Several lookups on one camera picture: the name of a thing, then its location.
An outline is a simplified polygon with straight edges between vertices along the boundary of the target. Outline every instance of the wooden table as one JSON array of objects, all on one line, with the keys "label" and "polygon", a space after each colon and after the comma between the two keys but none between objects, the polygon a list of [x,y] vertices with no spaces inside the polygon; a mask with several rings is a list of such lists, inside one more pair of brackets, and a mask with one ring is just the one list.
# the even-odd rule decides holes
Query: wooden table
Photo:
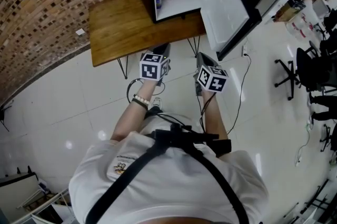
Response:
[{"label": "wooden table", "polygon": [[98,3],[90,8],[89,27],[93,66],[117,59],[125,78],[121,57],[206,33],[199,12],[154,24],[141,0]]}]

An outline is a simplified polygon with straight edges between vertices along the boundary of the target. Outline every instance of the black strap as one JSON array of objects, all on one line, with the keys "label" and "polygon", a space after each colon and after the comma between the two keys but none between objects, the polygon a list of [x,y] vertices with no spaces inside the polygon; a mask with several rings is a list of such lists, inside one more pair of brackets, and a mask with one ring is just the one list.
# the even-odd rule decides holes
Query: black strap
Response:
[{"label": "black strap", "polygon": [[[164,154],[166,150],[170,147],[170,144],[163,143],[162,141],[156,140],[154,145],[150,147],[145,154],[136,159],[117,180],[109,187],[109,189],[99,198],[95,205],[89,211],[85,224],[97,224],[101,219],[105,211],[111,206],[111,204],[118,198],[118,196],[126,189],[126,187],[131,183],[131,181],[137,176],[137,174],[142,170],[146,164],[148,164],[152,159]],[[192,143],[183,144],[181,148],[195,160],[203,164],[209,172],[213,175],[216,181],[219,183],[220,187],[224,191],[228,200],[232,204],[235,213],[239,219],[240,224],[249,224],[247,213],[241,204],[241,201],[236,196],[235,192],[228,184],[223,175],[214,166],[214,164],[203,156],[203,153],[196,149]]]}]

